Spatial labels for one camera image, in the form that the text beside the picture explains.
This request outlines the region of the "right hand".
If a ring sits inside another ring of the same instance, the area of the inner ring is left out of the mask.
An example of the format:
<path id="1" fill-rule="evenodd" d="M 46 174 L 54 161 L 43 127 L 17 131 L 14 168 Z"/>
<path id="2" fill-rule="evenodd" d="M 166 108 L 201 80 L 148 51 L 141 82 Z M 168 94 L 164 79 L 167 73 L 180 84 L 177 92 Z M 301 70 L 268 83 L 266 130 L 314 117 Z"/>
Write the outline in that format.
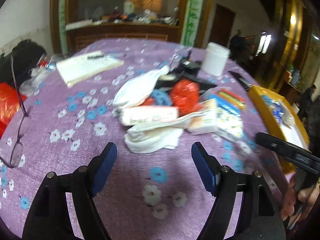
<path id="1" fill-rule="evenodd" d="M 288 230 L 305 219 L 319 197 L 319 176 L 297 170 L 288 184 L 281 190 L 283 205 L 281 218 Z"/>

